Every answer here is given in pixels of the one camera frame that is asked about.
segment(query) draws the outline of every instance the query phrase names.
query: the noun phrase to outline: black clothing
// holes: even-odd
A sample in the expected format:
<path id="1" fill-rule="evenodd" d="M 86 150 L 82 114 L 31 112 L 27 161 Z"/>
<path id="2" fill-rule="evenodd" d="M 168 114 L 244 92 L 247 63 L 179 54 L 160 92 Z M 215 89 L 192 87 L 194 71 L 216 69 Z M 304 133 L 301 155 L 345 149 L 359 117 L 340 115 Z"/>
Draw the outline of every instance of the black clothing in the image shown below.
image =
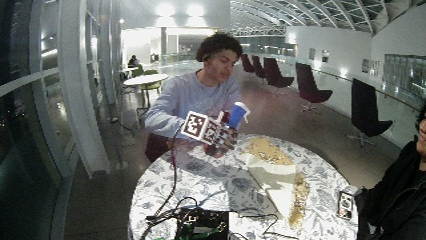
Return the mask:
<path id="1" fill-rule="evenodd" d="M 156 159 L 170 151 L 167 142 L 167 137 L 154 133 L 150 134 L 146 155 L 151 162 L 155 162 Z"/>
<path id="2" fill-rule="evenodd" d="M 128 63 L 128 67 L 131 68 L 131 67 L 136 67 L 136 65 L 138 65 L 138 59 L 136 58 L 132 58 L 131 60 L 130 60 L 130 63 Z"/>
<path id="3" fill-rule="evenodd" d="M 383 180 L 364 193 L 359 239 L 426 239 L 426 179 L 419 173 L 416 144 L 413 141 L 404 147 Z M 379 238 L 365 234 L 367 221 L 379 227 Z"/>

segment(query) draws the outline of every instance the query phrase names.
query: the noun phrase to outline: white table in background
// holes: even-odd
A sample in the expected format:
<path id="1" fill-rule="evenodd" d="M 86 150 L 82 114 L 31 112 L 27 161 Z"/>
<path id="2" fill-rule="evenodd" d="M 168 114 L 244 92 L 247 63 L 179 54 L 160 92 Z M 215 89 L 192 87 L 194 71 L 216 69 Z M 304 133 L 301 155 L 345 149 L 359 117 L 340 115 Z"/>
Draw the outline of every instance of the white table in background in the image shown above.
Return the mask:
<path id="1" fill-rule="evenodd" d="M 168 74 L 152 74 L 152 75 L 142 75 L 138 76 L 135 78 L 131 78 L 128 80 L 124 81 L 124 85 L 126 86 L 140 86 L 144 84 L 151 84 L 151 83 L 156 83 L 156 82 L 162 82 L 163 80 L 166 80 L 170 77 Z M 150 102 L 150 93 L 148 90 L 146 91 L 146 93 L 143 92 L 144 96 L 143 96 L 143 107 L 138 108 L 138 109 L 143 109 L 143 110 L 148 110 L 151 108 L 151 102 Z"/>
<path id="2" fill-rule="evenodd" d="M 132 78 L 132 71 L 136 69 L 138 69 L 138 67 L 124 68 L 124 69 L 122 69 L 120 72 L 123 72 L 124 75 L 127 76 L 127 79 L 130 79 L 130 78 Z"/>

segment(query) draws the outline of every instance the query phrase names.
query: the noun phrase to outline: man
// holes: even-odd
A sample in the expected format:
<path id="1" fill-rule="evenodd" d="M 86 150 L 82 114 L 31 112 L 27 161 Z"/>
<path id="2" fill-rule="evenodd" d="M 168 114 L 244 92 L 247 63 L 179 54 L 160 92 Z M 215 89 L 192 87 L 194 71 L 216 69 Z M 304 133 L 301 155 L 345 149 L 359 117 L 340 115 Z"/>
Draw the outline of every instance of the man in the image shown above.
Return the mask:
<path id="1" fill-rule="evenodd" d="M 356 196 L 359 238 L 426 239 L 426 104 L 416 124 L 419 136 L 373 189 Z"/>
<path id="2" fill-rule="evenodd" d="M 136 58 L 136 55 L 132 55 L 132 58 L 128 62 L 128 67 L 132 68 L 132 67 L 136 67 L 139 64 L 139 59 Z"/>
<path id="3" fill-rule="evenodd" d="M 238 39 L 216 33 L 204 40 L 198 51 L 196 59 L 204 63 L 203 69 L 166 81 L 159 99 L 146 115 L 146 129 L 152 132 L 146 154 L 152 162 L 172 147 L 168 140 L 184 124 L 190 111 L 218 116 L 222 111 L 231 111 L 240 101 L 232 73 L 242 54 Z M 190 139 L 180 133 L 176 137 L 178 143 Z"/>

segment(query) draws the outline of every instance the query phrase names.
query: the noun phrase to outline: white table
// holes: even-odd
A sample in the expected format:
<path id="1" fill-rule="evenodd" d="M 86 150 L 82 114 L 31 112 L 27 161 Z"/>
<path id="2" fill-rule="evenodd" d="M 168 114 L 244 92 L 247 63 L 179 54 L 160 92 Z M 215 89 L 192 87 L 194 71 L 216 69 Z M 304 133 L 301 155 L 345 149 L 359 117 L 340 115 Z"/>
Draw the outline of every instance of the white table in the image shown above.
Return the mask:
<path id="1" fill-rule="evenodd" d="M 124 75 L 127 76 L 127 79 L 130 79 L 132 77 L 132 71 L 136 70 L 136 69 L 138 69 L 138 67 L 124 68 L 124 69 L 122 69 L 120 72 L 123 72 Z"/>
<path id="2" fill-rule="evenodd" d="M 139 85 L 144 85 L 144 84 L 151 84 L 151 83 L 156 83 L 156 82 L 162 82 L 164 79 L 167 79 L 170 77 L 168 74 L 152 74 L 152 75 L 142 75 L 138 76 L 135 78 L 131 78 L 128 80 L 124 81 L 124 85 L 126 86 L 139 86 Z M 151 102 L 150 102 L 150 92 L 148 90 L 146 90 L 146 93 L 143 92 L 144 96 L 143 96 L 143 107 L 138 108 L 138 109 L 143 109 L 147 110 L 151 108 Z"/>
<path id="3" fill-rule="evenodd" d="M 262 135 L 240 134 L 236 150 L 215 159 L 207 156 L 199 143 L 180 146 L 176 151 L 178 186 L 176 192 L 163 211 L 176 207 L 187 196 L 198 199 L 199 206 L 210 210 L 240 210 L 248 207 L 259 209 L 260 213 L 279 213 L 260 188 L 243 159 L 254 139 L 268 140 L 271 146 L 277 146 L 305 177 L 309 184 L 309 194 L 305 202 L 304 220 L 299 229 L 292 230 L 285 223 L 277 223 L 270 232 L 284 232 L 301 240 L 356 239 L 357 209 L 353 219 L 347 221 L 336 216 L 340 190 L 351 192 L 345 178 L 321 157 L 301 146 L 276 138 Z M 168 197 L 174 185 L 174 167 L 171 152 L 150 166 L 142 176 L 134 194 L 130 213 L 130 238 L 140 239 L 146 229 L 146 217 L 154 215 Z M 274 219 L 251 219 L 231 217 L 230 230 L 240 233 L 247 239 L 276 239 L 272 235 L 263 236 Z M 147 239 L 175 238 L 176 220 L 164 221 L 152 228 Z"/>
<path id="4" fill-rule="evenodd" d="M 148 84 L 148 83 L 155 83 L 155 82 L 160 82 L 164 79 L 167 79 L 170 77 L 168 74 L 152 74 L 152 75 L 142 75 L 138 76 L 135 78 L 128 79 L 127 81 L 124 81 L 124 85 L 127 86 L 135 86 L 135 85 L 143 85 L 143 84 Z"/>

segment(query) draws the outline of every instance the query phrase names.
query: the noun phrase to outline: red chair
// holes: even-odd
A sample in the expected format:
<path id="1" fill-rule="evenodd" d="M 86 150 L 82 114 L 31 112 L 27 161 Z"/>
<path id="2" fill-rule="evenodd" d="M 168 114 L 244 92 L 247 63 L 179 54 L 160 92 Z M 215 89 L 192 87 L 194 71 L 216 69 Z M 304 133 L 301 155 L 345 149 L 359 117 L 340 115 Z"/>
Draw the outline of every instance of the red chair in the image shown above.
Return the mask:
<path id="1" fill-rule="evenodd" d="M 255 73 L 255 67 L 251 63 L 250 56 L 246 53 L 242 55 L 242 62 L 244 71 L 248 73 Z"/>
<path id="2" fill-rule="evenodd" d="M 252 55 L 252 61 L 254 61 L 254 67 L 255 67 L 256 76 L 263 79 L 263 83 L 264 83 L 266 70 L 264 70 L 264 67 L 263 67 L 263 64 L 262 64 L 260 57 L 256 56 L 256 55 Z"/>
<path id="3" fill-rule="evenodd" d="M 293 84 L 295 77 L 283 76 L 279 63 L 275 58 L 264 58 L 264 70 L 268 85 L 277 88 L 276 95 L 279 95 L 279 89 L 289 87 Z"/>
<path id="4" fill-rule="evenodd" d="M 299 84 L 299 95 L 309 102 L 308 106 L 303 105 L 303 112 L 313 111 L 321 114 L 316 110 L 316 107 L 312 106 L 312 104 L 328 101 L 332 97 L 333 91 L 319 89 L 311 65 L 296 63 L 296 75 Z"/>
<path id="5" fill-rule="evenodd" d="M 364 143 L 375 145 L 365 137 L 375 137 L 381 135 L 392 126 L 393 121 L 379 120 L 379 108 L 377 108 L 377 96 L 376 88 L 353 79 L 352 83 L 352 125 L 361 131 L 359 136 L 351 136 L 349 138 L 361 141 L 361 147 Z"/>

